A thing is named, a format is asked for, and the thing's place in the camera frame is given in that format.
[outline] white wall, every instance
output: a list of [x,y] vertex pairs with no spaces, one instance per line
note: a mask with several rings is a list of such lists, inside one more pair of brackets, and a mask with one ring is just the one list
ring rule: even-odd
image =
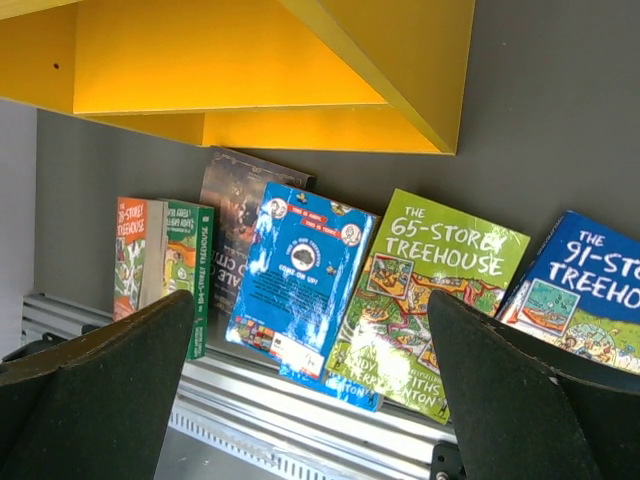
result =
[[36,110],[0,100],[0,357],[20,346],[33,286]]

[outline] book cover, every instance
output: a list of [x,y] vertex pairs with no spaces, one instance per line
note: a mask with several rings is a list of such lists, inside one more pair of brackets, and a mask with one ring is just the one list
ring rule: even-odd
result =
[[327,372],[326,378],[315,380],[283,363],[280,365],[280,375],[311,390],[370,412],[378,411],[382,404],[381,395],[332,372]]
[[640,244],[566,212],[498,319],[576,355],[640,374]]
[[215,207],[216,239],[209,303],[228,315],[236,302],[267,182],[310,188],[313,177],[233,150],[212,147],[200,203]]
[[375,215],[268,183],[226,339],[321,378]]
[[493,315],[528,242],[520,233],[396,190],[327,368],[446,423],[429,296],[444,290]]
[[178,200],[168,201],[164,294],[188,290],[195,302],[193,333],[187,359],[204,356],[207,341],[209,268],[214,210]]
[[118,197],[113,319],[160,299],[166,202]]

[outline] gray wall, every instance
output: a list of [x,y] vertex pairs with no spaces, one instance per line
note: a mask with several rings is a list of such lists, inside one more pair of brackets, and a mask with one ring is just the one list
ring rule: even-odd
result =
[[[533,237],[564,209],[640,239],[640,3],[483,0],[457,157],[254,151],[383,213],[395,187]],[[207,152],[40,113],[36,287],[111,305],[116,195],[197,199]]]
[[36,110],[0,100],[0,357],[20,346],[33,287]]

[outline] metal shelf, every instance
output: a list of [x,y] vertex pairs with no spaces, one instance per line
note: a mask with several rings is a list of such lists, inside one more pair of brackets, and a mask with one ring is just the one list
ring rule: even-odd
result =
[[[25,342],[110,321],[60,299],[24,298]],[[425,479],[434,445],[456,443],[451,428],[398,405],[361,411],[213,348],[185,364],[170,426],[290,479]]]

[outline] blue book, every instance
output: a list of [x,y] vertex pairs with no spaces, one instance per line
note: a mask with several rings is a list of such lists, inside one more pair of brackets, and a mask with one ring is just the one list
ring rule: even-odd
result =
[[640,374],[640,243],[566,212],[497,318],[576,355]]
[[227,341],[323,378],[377,217],[269,182]]
[[316,392],[338,398],[356,407],[370,412],[378,411],[382,404],[382,395],[349,380],[337,373],[327,372],[325,380],[315,380],[304,373],[293,370],[288,365],[280,365],[280,375],[304,385]]

